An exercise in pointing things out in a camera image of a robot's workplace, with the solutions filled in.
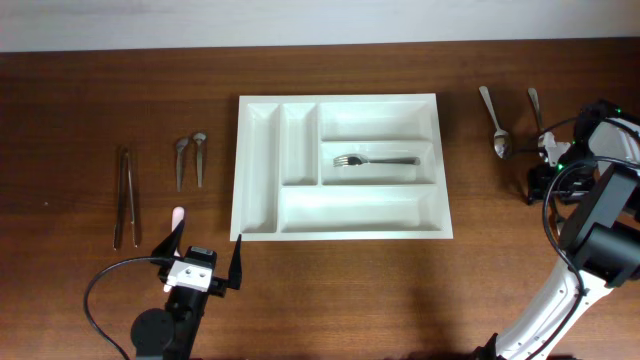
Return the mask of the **steel tablespoon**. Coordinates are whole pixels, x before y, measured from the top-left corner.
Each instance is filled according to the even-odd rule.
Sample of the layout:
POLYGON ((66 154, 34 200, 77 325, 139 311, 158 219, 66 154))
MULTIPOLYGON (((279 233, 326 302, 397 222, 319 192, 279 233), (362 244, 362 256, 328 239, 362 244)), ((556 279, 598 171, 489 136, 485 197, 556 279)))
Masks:
POLYGON ((479 93, 485 103, 485 106, 495 127, 493 136, 494 150, 499 158, 506 160, 512 155, 512 143, 510 134, 501 127, 497 119, 489 89, 486 86, 480 86, 479 93))
POLYGON ((529 98, 533 107, 538 131, 542 131, 544 127, 543 127, 543 121, 542 121, 542 115, 541 115, 541 109, 540 109, 537 90, 535 88, 530 87, 527 89, 527 93, 529 95, 529 98))

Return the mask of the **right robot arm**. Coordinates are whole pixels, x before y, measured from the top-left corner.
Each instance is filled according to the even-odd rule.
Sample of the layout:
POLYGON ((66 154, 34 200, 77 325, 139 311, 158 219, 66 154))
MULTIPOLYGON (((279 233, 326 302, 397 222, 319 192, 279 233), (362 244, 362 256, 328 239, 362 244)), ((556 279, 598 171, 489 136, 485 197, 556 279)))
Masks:
POLYGON ((558 260, 522 315, 474 359, 547 359, 592 305, 639 278, 639 228, 618 219, 639 216, 639 119, 599 100, 572 121, 574 140, 539 191, 558 260))

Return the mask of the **steel fork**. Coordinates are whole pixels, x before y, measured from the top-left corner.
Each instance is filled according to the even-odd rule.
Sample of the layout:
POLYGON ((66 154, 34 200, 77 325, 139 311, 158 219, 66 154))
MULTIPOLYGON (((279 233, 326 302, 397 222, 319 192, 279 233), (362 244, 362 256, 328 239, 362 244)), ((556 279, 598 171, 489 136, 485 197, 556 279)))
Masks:
POLYGON ((371 159, 361 154, 346 154, 333 159, 334 167, 362 166, 367 164, 391 164, 418 166, 421 163, 418 157, 371 159))

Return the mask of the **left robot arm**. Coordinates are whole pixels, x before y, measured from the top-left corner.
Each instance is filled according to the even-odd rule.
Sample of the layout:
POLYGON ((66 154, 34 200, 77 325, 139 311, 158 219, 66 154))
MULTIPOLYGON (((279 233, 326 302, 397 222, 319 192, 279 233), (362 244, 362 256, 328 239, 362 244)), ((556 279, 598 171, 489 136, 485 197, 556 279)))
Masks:
POLYGON ((137 359, 188 359, 208 299, 241 288, 242 239, 236 240, 228 276, 221 278, 214 275, 216 252, 191 246, 183 256, 176 254, 184 226, 179 221, 152 251, 152 263, 159 267, 158 276, 169 295, 162 308, 146 310, 135 319, 130 337, 137 359))

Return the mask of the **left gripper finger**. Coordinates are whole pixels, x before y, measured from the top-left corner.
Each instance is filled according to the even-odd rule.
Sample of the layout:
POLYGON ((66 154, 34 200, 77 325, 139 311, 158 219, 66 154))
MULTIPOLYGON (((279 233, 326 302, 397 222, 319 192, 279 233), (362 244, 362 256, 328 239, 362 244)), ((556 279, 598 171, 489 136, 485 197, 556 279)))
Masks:
POLYGON ((172 265, 180 255, 176 254, 184 231, 185 221, 180 220, 173 231, 151 252, 151 263, 172 265))
POLYGON ((242 260, 241 260, 241 245, 242 235, 239 234, 235 246, 234 252, 229 265, 227 287, 233 290, 239 290, 242 284, 242 260))

